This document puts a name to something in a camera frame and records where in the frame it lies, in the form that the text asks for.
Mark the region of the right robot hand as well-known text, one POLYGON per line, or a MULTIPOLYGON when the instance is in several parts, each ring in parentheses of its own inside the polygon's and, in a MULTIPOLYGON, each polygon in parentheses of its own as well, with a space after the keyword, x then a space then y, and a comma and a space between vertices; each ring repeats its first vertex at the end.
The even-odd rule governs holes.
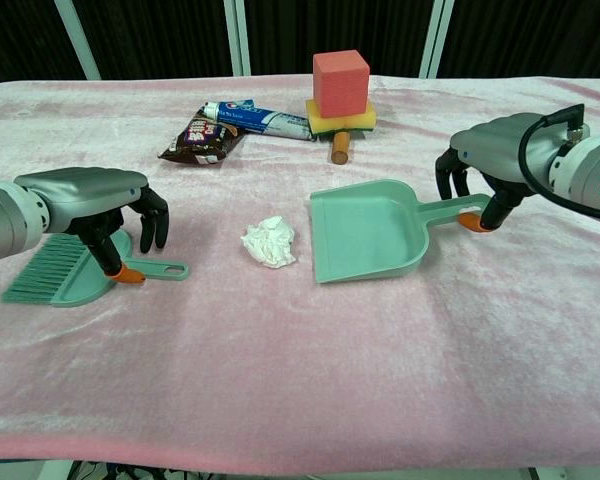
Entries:
POLYGON ((519 168, 519 144, 524 133, 541 116, 518 113, 480 123, 455 133, 449 148, 435 162, 435 177, 442 199, 469 194, 467 170, 479 171, 493 190, 480 214, 464 213, 459 223, 474 232, 498 229, 522 200, 536 194, 519 168))

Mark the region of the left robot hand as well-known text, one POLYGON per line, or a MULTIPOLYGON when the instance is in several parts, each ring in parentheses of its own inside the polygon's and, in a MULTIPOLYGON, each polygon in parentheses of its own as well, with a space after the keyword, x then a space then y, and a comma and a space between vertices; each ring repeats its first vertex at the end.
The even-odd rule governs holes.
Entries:
POLYGON ((125 265, 111 236, 123 223, 121 209, 140 215, 140 250, 162 249, 169 230, 166 200, 139 172, 104 167, 67 167, 20 175, 14 183, 35 193, 50 215, 47 231, 78 237, 104 275, 126 284, 141 284, 145 276, 125 265))

